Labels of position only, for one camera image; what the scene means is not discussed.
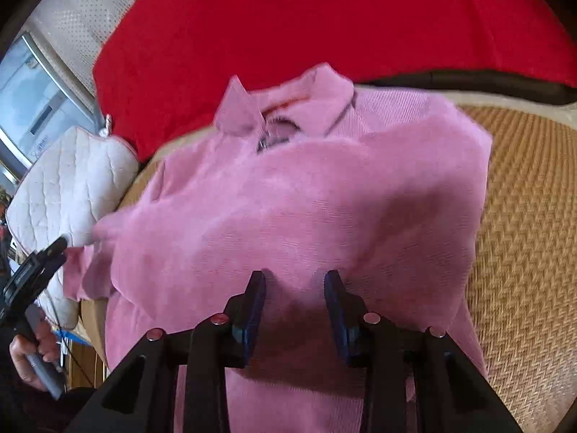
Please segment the person's left hand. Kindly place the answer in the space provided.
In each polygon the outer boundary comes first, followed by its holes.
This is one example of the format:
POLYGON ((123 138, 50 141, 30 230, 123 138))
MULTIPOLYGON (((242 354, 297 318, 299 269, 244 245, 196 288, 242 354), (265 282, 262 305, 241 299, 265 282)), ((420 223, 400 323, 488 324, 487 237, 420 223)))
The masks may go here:
POLYGON ((38 352, 47 363, 55 363, 60 358, 60 348, 55 334, 52 333, 51 324, 42 317, 35 330, 38 343, 34 344, 22 334, 17 334, 10 344, 10 356, 16 368, 19 378, 27 385, 39 391, 47 392, 34 369, 27 359, 27 355, 38 352))

